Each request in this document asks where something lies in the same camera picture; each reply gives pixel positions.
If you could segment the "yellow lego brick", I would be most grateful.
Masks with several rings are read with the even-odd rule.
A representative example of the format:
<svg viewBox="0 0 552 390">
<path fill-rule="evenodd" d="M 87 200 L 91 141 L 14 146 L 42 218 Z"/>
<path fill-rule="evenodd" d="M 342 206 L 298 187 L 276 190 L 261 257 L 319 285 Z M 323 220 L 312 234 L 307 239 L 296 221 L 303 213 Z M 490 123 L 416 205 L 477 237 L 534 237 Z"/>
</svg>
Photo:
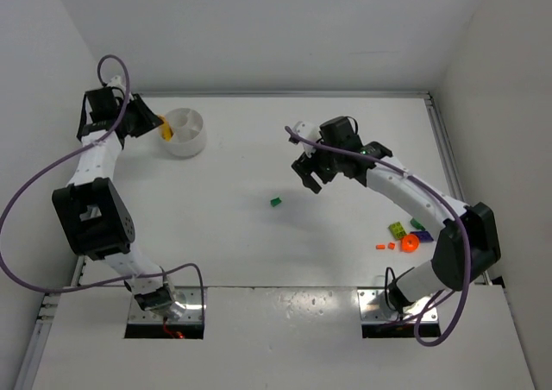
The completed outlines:
<svg viewBox="0 0 552 390">
<path fill-rule="evenodd" d="M 164 116 L 159 116 L 159 119 L 161 120 L 160 136 L 164 141 L 169 142 L 173 138 L 173 130 Z"/>
</svg>

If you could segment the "lime green lego brick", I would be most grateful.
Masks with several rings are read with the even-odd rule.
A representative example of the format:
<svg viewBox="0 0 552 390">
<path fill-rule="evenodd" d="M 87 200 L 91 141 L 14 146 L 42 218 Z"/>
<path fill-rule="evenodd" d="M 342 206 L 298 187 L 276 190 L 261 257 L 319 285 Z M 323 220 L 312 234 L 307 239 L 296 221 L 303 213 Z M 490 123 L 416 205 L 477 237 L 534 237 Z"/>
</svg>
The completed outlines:
<svg viewBox="0 0 552 390">
<path fill-rule="evenodd" d="M 403 227 L 403 225 L 401 224 L 401 222 L 391 223 L 388 226 L 388 229 L 390 230 L 390 232 L 391 232 L 391 234 L 392 234 L 392 236 L 395 240 L 401 240 L 405 236 L 407 236 L 407 232 L 406 232 L 405 228 Z"/>
</svg>

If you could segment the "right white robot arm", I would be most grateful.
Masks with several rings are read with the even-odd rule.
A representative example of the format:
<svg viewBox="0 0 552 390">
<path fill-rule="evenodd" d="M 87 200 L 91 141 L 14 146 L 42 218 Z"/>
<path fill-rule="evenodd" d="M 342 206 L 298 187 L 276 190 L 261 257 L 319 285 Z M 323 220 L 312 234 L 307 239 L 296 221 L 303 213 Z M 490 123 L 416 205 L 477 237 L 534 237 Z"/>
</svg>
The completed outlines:
<svg viewBox="0 0 552 390">
<path fill-rule="evenodd" d="M 391 282 L 388 305 L 396 312 L 444 289 L 462 291 L 501 257 L 494 214 L 483 203 L 466 204 L 411 173 L 379 142 L 363 143 L 358 128 L 339 116 L 315 126 L 288 128 L 304 152 L 292 169 L 314 193 L 342 174 L 390 199 L 414 217 L 435 241 L 432 258 Z"/>
</svg>

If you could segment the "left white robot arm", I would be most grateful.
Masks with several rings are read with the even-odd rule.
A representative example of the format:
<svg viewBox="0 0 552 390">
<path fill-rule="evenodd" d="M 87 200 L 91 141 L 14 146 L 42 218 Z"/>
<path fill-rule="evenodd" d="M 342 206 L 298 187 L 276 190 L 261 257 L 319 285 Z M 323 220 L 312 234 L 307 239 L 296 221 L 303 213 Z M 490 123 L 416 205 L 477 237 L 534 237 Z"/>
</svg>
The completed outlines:
<svg viewBox="0 0 552 390">
<path fill-rule="evenodd" d="M 121 76 L 87 91 L 77 133 L 85 151 L 67 186 L 55 190 L 52 200 L 73 253 L 111 267 L 143 311 L 170 318 L 175 289 L 162 267 L 138 248 L 135 224 L 112 181 L 126 138 L 160 125 L 143 99 L 127 92 Z"/>
</svg>

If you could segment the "white divided round container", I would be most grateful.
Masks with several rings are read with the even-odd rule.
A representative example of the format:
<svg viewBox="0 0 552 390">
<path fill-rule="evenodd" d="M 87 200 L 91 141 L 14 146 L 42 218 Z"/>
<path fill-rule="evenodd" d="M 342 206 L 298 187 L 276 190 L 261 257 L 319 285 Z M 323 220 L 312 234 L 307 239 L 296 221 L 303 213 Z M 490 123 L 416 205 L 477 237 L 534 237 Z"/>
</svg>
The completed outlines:
<svg viewBox="0 0 552 390">
<path fill-rule="evenodd" d="M 169 140 L 161 139 L 165 150 L 174 156 L 190 158 L 201 153 L 207 144 L 207 132 L 202 116 L 193 109 L 179 108 L 166 113 L 171 129 Z"/>
</svg>

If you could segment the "dark green lego brick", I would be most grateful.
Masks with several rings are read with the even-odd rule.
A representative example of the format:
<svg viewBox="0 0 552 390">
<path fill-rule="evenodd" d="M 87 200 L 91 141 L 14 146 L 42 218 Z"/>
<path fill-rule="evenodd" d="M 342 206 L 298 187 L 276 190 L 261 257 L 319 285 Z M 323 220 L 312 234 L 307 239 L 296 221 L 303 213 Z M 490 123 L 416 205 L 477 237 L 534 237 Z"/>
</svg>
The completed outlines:
<svg viewBox="0 0 552 390">
<path fill-rule="evenodd" d="M 424 231 L 424 230 L 425 230 L 424 226 L 423 226 L 421 223 L 419 223 L 418 220 L 416 220 L 415 218 L 412 218 L 412 219 L 410 220 L 410 224 L 411 224 L 411 226 L 412 226 L 413 228 L 415 228 L 416 230 L 421 230 L 421 231 Z"/>
</svg>

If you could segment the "orange round lego piece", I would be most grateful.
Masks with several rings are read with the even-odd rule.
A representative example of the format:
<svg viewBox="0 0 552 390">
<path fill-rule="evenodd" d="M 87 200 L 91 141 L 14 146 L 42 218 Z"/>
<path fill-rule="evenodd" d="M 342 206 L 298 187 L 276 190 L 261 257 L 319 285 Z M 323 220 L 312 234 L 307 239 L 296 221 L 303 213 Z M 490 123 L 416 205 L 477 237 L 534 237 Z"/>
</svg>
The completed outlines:
<svg viewBox="0 0 552 390">
<path fill-rule="evenodd" d="M 401 239 L 401 250 L 406 253 L 411 253 L 419 248 L 420 240 L 417 235 L 410 233 Z"/>
</svg>

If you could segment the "blue lego brick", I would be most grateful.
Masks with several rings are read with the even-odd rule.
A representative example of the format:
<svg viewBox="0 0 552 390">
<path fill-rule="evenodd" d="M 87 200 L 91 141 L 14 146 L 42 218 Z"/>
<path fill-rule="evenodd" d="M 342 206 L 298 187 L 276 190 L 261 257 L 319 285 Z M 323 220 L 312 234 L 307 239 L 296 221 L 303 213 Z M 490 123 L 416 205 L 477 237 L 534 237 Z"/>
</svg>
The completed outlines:
<svg viewBox="0 0 552 390">
<path fill-rule="evenodd" d="M 416 231 L 412 231 L 411 232 L 411 235 L 414 235 L 417 237 L 417 239 L 421 242 L 421 243 L 429 243 L 429 242 L 433 242 L 434 239 L 433 237 L 431 236 L 431 234 L 426 231 L 426 230 L 416 230 Z"/>
</svg>

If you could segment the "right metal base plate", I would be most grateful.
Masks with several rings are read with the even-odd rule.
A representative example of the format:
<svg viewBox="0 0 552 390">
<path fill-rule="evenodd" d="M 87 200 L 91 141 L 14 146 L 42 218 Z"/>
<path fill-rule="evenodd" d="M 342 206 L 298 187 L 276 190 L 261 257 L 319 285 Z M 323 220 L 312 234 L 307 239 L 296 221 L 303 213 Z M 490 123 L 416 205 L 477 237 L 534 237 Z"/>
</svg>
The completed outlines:
<svg viewBox="0 0 552 390">
<path fill-rule="evenodd" d="M 436 308 L 423 312 L 424 307 L 430 301 L 430 296 L 418 300 L 415 304 L 406 306 L 402 313 L 393 310 L 385 301 L 383 288 L 368 288 L 357 290 L 358 304 L 363 324 L 387 324 L 406 319 L 414 323 L 416 317 L 422 313 L 422 324 L 436 323 L 438 313 Z"/>
</svg>

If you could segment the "metal base plate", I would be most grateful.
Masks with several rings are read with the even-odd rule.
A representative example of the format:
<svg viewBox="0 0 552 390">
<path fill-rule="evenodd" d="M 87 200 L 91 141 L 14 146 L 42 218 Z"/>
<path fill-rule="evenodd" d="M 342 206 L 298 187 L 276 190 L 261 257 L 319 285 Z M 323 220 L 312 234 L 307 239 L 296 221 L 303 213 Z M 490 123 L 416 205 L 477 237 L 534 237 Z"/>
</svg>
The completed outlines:
<svg viewBox="0 0 552 390">
<path fill-rule="evenodd" d="M 162 325 L 164 318 L 169 325 L 201 326 L 203 323 L 202 303 L 199 287 L 175 287 L 176 303 L 168 310 L 168 314 L 158 314 L 143 311 L 134 299 L 130 301 L 127 324 L 129 325 Z"/>
<path fill-rule="evenodd" d="M 414 323 L 416 317 L 422 313 L 422 324 L 436 323 L 438 313 L 436 308 L 423 312 L 424 307 L 430 301 L 430 296 L 418 300 L 415 304 L 406 306 L 402 313 L 393 310 L 385 301 L 383 288 L 368 288 L 357 290 L 358 304 L 363 324 L 387 324 L 406 319 Z"/>
</svg>

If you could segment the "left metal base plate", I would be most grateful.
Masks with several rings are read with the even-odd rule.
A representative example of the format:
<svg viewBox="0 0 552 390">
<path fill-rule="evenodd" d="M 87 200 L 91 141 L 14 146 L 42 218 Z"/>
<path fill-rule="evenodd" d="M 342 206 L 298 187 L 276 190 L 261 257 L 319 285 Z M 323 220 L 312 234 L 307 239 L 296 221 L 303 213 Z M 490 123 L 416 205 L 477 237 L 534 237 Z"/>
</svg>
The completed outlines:
<svg viewBox="0 0 552 390">
<path fill-rule="evenodd" d="M 162 325 L 164 318 L 169 325 L 201 326 L 203 323 L 202 303 L 199 287 L 175 287 L 176 303 L 168 310 L 168 314 L 158 314 L 143 311 L 134 299 L 130 301 L 127 324 L 129 325 Z"/>
</svg>

